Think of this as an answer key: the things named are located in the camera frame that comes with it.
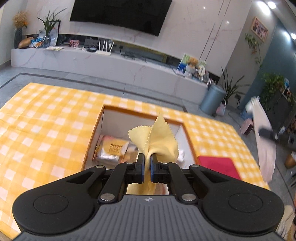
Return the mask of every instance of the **yellow checkered tablecloth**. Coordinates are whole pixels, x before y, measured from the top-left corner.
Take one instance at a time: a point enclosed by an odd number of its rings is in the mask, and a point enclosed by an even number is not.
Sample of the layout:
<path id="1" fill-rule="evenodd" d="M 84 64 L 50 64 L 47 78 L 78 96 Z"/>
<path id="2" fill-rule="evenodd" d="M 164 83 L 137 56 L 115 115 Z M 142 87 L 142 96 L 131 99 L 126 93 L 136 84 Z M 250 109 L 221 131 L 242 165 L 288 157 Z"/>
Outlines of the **yellow checkered tablecloth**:
<path id="1" fill-rule="evenodd" d="M 234 128 L 153 104 L 89 91 L 30 83 L 0 109 L 0 231 L 19 233 L 14 200 L 28 189 L 81 171 L 104 105 L 184 123 L 196 156 L 230 157 L 242 180 L 268 188 Z"/>

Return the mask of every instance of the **tv screen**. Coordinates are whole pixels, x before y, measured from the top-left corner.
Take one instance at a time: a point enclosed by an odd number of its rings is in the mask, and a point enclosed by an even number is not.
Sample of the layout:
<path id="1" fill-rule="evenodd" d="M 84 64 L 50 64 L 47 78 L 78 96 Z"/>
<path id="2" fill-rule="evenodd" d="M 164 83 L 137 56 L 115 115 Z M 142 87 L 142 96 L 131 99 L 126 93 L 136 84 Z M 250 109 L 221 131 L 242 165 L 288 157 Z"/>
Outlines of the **tv screen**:
<path id="1" fill-rule="evenodd" d="M 104 23 L 158 36 L 172 0 L 76 0 L 70 21 Z"/>

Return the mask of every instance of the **gray trash can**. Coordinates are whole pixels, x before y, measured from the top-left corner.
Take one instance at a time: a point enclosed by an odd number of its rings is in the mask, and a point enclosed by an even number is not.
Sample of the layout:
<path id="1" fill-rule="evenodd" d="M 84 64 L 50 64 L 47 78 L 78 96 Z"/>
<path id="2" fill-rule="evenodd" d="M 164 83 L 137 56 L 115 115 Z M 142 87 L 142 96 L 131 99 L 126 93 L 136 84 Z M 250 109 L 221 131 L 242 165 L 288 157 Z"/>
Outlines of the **gray trash can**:
<path id="1" fill-rule="evenodd" d="M 222 87 L 212 85 L 204 97 L 200 109 L 208 115 L 214 114 L 225 96 L 226 91 Z"/>

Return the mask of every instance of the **logo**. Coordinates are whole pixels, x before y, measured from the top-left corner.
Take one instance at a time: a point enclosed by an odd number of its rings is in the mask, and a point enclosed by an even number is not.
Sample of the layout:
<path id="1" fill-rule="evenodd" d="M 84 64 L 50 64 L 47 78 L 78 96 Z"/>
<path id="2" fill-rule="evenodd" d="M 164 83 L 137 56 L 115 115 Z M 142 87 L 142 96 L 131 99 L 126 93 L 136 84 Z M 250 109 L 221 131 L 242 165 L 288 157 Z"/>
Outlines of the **logo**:
<path id="1" fill-rule="evenodd" d="M 151 197 L 145 198 L 145 201 L 147 201 L 147 202 L 151 202 L 152 200 L 153 200 L 153 198 L 151 198 Z"/>

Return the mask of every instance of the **red cloth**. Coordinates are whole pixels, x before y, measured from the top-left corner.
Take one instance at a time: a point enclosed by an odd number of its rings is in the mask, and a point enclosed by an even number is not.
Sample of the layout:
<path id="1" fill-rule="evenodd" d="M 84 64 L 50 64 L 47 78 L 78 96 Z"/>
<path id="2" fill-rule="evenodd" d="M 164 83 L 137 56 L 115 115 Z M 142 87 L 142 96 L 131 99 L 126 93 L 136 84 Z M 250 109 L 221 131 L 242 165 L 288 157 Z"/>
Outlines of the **red cloth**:
<path id="1" fill-rule="evenodd" d="M 241 180 L 232 160 L 225 157 L 199 156 L 197 158 L 201 166 L 224 175 Z"/>

